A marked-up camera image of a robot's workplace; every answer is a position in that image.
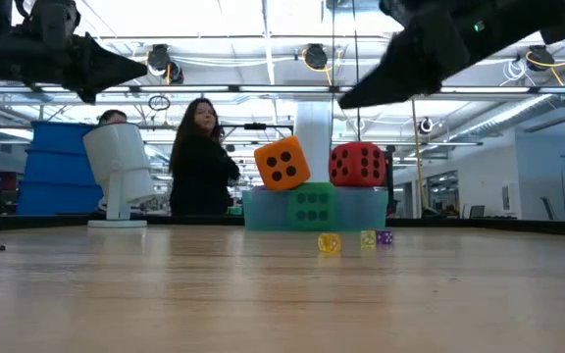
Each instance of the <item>wooden table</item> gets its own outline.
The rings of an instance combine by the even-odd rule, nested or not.
[[[565,352],[565,237],[0,232],[0,352]]]

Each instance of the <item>black jacket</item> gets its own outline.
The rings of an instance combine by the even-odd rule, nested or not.
[[[229,179],[239,168],[217,142],[192,135],[179,142],[172,173],[172,215],[223,215],[228,209]]]

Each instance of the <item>small die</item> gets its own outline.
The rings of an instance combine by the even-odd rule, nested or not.
[[[393,235],[391,230],[376,230],[377,244],[391,244]]]
[[[318,247],[323,253],[334,254],[341,251],[341,238],[339,234],[323,233],[318,237]]]
[[[375,249],[377,236],[373,230],[361,230],[361,249]]]

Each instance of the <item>white column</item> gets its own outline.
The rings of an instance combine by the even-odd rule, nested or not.
[[[329,181],[331,102],[298,102],[294,134],[311,169],[311,182]]]

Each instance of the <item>small purple die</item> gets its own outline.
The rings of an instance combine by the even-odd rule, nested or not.
[[[391,244],[393,236],[391,230],[376,230],[377,244]]]

